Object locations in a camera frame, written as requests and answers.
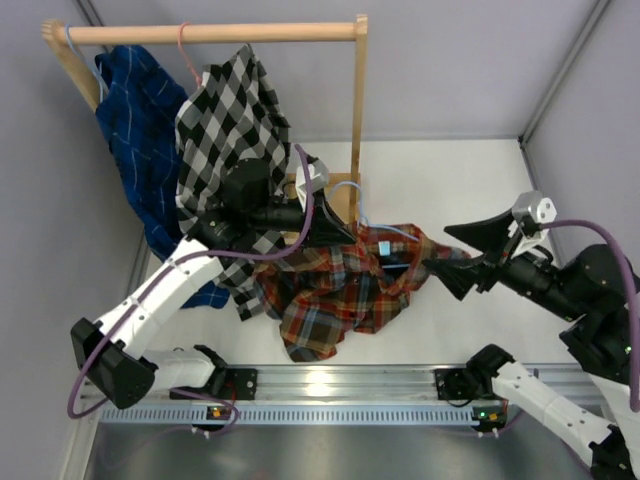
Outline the red orange plaid shirt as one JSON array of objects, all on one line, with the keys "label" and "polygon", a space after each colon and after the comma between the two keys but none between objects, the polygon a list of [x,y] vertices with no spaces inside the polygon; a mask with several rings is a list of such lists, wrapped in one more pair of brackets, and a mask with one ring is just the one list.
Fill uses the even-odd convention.
[{"label": "red orange plaid shirt", "polygon": [[257,297],[294,362],[327,360],[349,332],[375,334],[409,307],[431,260],[465,260],[413,224],[351,225],[353,245],[305,248],[257,267]]}]

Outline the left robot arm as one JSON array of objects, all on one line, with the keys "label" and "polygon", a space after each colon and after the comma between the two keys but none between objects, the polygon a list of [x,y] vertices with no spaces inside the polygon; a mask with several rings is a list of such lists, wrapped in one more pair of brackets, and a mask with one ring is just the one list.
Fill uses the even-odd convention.
[{"label": "left robot arm", "polygon": [[149,393],[170,391],[178,398],[213,399],[223,393],[228,366],[213,350],[151,351],[152,338],[167,320],[205,284],[221,278],[236,259],[267,260],[255,235],[295,232],[296,244],[272,254],[279,259],[297,247],[354,243],[354,235],[330,207],[324,189],[329,172],[306,154],[295,176],[296,198],[275,197],[269,168],[246,159],[229,172],[221,204],[200,214],[161,268],[117,307],[95,321],[82,318],[70,335],[80,370],[119,409]]}]

